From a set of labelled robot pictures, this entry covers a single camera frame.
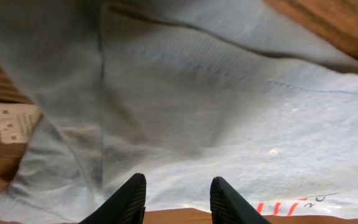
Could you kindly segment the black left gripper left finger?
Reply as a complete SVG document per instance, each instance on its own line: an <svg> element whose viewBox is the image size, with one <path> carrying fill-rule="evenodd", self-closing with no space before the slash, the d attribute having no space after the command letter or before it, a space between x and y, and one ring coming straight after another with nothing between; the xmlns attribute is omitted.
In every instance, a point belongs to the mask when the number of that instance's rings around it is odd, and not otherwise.
<svg viewBox="0 0 358 224"><path fill-rule="evenodd" d="M143 224L147 181L136 173L79 224Z"/></svg>

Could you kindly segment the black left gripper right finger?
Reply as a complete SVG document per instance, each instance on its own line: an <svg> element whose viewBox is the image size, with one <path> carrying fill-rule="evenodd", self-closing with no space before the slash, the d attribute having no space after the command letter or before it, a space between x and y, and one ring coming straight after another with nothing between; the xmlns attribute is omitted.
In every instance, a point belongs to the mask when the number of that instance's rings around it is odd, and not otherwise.
<svg viewBox="0 0 358 224"><path fill-rule="evenodd" d="M209 194L213 224L271 224L222 177L213 179Z"/></svg>

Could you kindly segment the light blue t-shirt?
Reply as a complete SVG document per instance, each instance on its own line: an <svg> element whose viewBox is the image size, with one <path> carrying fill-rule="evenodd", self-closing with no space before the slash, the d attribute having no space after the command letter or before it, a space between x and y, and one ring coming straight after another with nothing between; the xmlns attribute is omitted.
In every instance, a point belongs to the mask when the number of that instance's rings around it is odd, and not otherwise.
<svg viewBox="0 0 358 224"><path fill-rule="evenodd" d="M146 207L358 218L358 61L263 1L0 1L0 66L43 118L0 220L79 222L130 176Z"/></svg>

